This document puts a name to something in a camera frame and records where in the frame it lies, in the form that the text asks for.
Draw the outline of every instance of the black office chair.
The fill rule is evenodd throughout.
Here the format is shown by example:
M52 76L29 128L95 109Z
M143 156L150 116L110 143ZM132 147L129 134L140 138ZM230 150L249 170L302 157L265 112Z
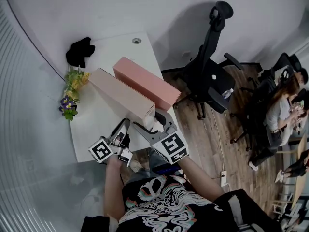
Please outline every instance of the black office chair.
M259 137L259 144L262 146L271 145L271 137L269 128L263 126L263 121L267 112L267 105L269 104L271 98L275 95L278 88L288 82L290 76L294 73L292 67L288 66L285 68L281 74L281 80L278 85L276 85L274 78L272 76L265 77L260 85L250 91L252 96L244 109L244 115L241 113L231 113L231 117L236 117L243 127L243 133L237 139L232 139L231 144L237 143L238 140L246 135L249 135L250 145L246 147L249 151L252 149L252 137Z
M199 120L205 118L205 102L218 113L223 113L228 109L231 97L224 99L222 94L234 88L235 80L223 67L235 65L239 70L243 70L242 65L228 53L224 55L226 60L220 64L210 59L217 48L225 20L231 18L233 13L232 7L227 2L216 2L210 13L211 26L208 29L204 44L199 48L198 55L185 66L181 74L174 77L174 80L181 78L185 81L191 91L189 95L175 103L174 108L177 108L178 104L184 100L191 99L196 104Z
M293 70L296 72L302 69L299 59L295 54L289 56L284 52L280 55L278 61L270 70L264 70L261 73L261 75L258 77L258 80L261 82L263 79L267 77L272 77L275 80L275 72L286 66L292 67Z

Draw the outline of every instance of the power strip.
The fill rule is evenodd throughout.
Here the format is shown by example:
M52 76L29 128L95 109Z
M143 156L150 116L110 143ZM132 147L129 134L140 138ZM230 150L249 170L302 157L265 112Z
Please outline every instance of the power strip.
M220 178L220 186L221 187L224 187L224 186L227 185L226 175L227 175L226 170L221 172L221 178Z

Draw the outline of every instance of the purple pansy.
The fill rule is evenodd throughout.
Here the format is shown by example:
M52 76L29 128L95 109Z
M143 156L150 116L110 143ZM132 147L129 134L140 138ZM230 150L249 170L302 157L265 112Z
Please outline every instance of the purple pansy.
M64 110L73 110L74 101L68 101L63 105Z
M69 97L66 95L65 97L63 97L60 101L61 105L64 105L65 103L67 103L69 101Z

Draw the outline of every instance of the white sneaker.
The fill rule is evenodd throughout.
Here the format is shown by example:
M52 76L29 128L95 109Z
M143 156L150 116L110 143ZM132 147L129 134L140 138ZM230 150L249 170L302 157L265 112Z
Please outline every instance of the white sneaker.
M140 169L143 169L143 166L136 160L131 160L129 164L133 172L137 173Z
M282 182L282 180L283 180L283 175L282 175L282 170L280 169L279 172L277 173L275 183L277 183L278 181Z
M283 181L283 178L284 178L284 171L281 171L281 177L280 177L280 182L282 183L282 181Z
M255 167L251 161L248 162L249 167L251 167L254 171L258 171L259 167Z

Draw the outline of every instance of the yellow flower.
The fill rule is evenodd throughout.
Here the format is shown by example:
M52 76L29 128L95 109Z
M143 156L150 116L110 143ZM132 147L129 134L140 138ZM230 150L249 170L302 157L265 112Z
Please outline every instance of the yellow flower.
M68 91L66 92L66 95L73 98L73 92L72 92L71 90L68 90Z
M78 95L77 91L73 92L72 98L73 98L73 100L74 99L79 99L79 95Z
M83 84L88 83L88 78L85 77L85 76L83 76L83 77L82 77L82 83L83 83Z
M84 77L88 79L90 77L90 73L85 72Z
M71 109L72 108L72 104L69 103L68 105L66 105L66 108Z
M77 90L79 88L79 82L77 80L74 80L72 83L72 88Z

